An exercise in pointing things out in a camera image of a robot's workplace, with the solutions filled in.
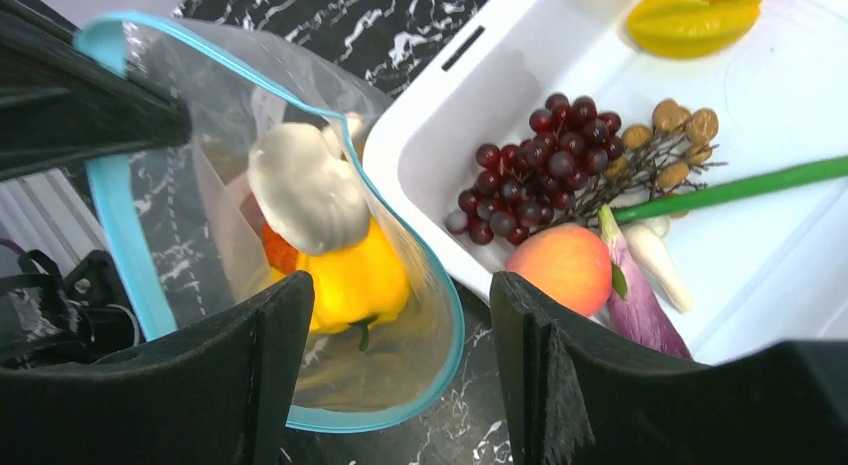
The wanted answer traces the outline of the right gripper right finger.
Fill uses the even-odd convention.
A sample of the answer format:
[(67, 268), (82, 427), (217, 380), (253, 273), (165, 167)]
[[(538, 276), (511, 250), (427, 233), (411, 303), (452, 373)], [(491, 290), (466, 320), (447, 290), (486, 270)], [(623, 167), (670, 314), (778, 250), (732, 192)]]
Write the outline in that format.
[(625, 339), (499, 272), (490, 311), (518, 464), (843, 464), (847, 346), (710, 367)]

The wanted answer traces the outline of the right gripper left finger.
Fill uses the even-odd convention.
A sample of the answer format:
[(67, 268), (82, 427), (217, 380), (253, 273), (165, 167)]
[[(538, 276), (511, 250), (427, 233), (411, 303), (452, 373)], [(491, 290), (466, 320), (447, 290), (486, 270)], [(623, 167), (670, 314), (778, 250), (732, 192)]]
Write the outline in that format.
[(5, 464), (275, 464), (314, 301), (289, 275), (91, 364), (1, 374)]

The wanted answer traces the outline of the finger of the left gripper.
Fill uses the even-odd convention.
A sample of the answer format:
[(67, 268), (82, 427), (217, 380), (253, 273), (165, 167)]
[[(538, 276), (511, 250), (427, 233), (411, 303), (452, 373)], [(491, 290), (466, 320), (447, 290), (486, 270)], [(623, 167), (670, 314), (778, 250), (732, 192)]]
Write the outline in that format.
[(3, 180), (190, 138), (184, 102), (74, 49), (49, 11), (39, 0), (1, 0)]

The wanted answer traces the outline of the small orange pumpkin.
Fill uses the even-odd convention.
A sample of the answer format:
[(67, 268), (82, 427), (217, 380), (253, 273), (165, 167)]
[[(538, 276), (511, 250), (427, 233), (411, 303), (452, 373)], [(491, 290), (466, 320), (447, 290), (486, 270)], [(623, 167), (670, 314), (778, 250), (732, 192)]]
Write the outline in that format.
[(264, 223), (261, 228), (261, 241), (270, 267), (282, 275), (288, 275), (297, 269), (299, 251)]

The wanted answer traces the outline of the yellow bell pepper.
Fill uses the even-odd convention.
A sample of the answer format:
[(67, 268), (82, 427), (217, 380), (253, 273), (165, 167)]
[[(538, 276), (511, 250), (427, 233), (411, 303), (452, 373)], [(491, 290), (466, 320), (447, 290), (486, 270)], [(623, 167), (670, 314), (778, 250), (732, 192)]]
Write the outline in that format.
[[(299, 253), (295, 271), (310, 274), (314, 288), (310, 332), (332, 335), (355, 328), (365, 350), (368, 330), (394, 321), (406, 307), (412, 292), (407, 273), (375, 220), (353, 247), (320, 256)], [(285, 276), (271, 268), (274, 281)]]

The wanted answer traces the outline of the clear zip top bag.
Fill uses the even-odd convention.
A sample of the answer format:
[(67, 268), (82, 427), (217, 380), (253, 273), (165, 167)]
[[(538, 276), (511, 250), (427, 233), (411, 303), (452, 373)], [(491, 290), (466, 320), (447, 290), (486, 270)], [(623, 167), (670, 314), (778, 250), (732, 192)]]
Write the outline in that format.
[(274, 282), (266, 223), (247, 179), (251, 146), (270, 126), (337, 128), (375, 220), (412, 292), (397, 319), (332, 335), (309, 331), (288, 423), (357, 433), (428, 408), (460, 362), (457, 291), (421, 237), (364, 168), (364, 148), (389, 99), (274, 34), (122, 11), (84, 26), (74, 46), (120, 77), (138, 74), (188, 108), (183, 144), (90, 161), (91, 191), (144, 336), (155, 340), (230, 309)]

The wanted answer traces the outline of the white mushroom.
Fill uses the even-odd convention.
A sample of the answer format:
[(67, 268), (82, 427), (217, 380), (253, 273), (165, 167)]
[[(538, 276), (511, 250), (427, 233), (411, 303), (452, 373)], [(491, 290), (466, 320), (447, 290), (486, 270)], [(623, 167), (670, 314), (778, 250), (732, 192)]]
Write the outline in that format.
[(300, 252), (323, 255), (368, 234), (363, 187), (330, 124), (270, 126), (249, 150), (247, 179), (268, 226)]

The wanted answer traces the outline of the brown longan cluster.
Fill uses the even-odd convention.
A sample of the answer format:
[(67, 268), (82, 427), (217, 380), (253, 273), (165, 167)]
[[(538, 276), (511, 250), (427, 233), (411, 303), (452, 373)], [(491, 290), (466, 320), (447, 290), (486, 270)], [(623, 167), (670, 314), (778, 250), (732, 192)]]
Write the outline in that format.
[(667, 98), (653, 109), (649, 125), (637, 123), (619, 134), (624, 153), (578, 198), (579, 220), (596, 216), (603, 204), (613, 209), (701, 190), (702, 174), (721, 167), (713, 159), (720, 129), (713, 109), (695, 111)]

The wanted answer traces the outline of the yellow green starfruit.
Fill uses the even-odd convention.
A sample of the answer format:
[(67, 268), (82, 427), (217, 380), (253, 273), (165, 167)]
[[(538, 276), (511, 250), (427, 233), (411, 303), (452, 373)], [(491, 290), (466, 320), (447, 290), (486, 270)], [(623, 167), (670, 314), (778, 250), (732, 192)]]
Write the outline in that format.
[(642, 0), (625, 21), (632, 41), (655, 56), (694, 59), (739, 41), (762, 0)]

